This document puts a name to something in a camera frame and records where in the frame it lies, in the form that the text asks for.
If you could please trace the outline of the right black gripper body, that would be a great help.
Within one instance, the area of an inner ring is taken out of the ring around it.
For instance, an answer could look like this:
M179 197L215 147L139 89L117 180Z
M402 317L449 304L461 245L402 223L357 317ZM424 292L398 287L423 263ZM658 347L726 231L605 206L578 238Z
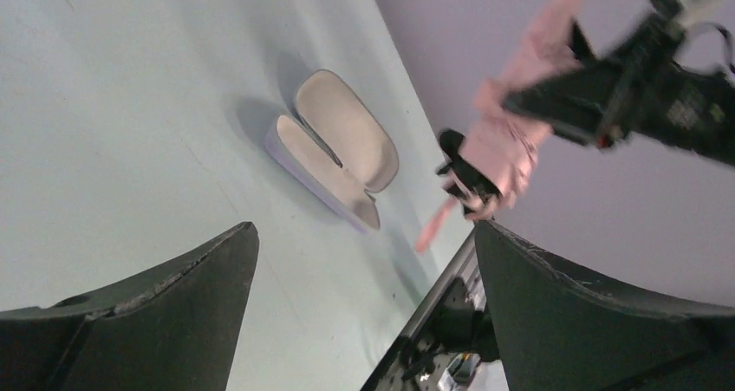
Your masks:
M691 36L713 30L724 42L724 61L691 69L675 57ZM650 14L634 33L608 54L621 62L614 115L603 120L596 146L605 150L638 133L661 144L709 160L734 164L734 37L723 25L695 23L690 29Z

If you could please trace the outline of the pink black folding umbrella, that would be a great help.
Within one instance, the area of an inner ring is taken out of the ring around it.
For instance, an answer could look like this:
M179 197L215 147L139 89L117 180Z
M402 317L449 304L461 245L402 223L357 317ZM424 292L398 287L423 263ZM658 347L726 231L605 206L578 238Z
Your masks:
M467 134L451 129L440 133L446 163L437 171L445 177L447 200L423 227L416 242L425 251L448 215L461 205L465 219L487 220L528 187L537 166L538 148L552 134L549 124L514 114L504 99L544 79L580 68L572 50L573 25L585 0L549 0L530 23L514 56L497 78L486 79L474 99L480 116Z

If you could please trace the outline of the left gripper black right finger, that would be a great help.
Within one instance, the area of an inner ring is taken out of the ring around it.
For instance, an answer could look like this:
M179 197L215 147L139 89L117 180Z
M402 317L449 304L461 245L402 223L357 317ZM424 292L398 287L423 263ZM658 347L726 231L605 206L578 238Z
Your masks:
M510 389L733 389L733 308L624 283L491 221L474 237Z

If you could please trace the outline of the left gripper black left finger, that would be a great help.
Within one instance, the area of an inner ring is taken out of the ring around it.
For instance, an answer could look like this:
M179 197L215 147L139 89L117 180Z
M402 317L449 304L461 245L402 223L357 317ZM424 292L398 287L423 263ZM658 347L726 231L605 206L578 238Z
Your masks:
M243 222L117 283L4 311L2 389L226 389L258 252Z

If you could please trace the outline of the grey umbrella case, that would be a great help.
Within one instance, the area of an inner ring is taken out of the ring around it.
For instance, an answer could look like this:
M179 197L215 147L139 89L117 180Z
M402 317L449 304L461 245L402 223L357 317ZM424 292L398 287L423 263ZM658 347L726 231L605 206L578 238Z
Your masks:
M357 230L379 230L374 195L400 168L389 134L328 69L310 75L292 102L292 112L279 115L266 136L271 157Z

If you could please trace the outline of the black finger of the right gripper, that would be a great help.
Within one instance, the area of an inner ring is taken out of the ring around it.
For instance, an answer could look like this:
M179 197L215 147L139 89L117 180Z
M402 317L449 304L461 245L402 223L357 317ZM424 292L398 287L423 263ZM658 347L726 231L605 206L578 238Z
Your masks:
M553 133L582 146L610 147L603 124L621 70L606 62L543 79L510 91L503 108L551 125Z

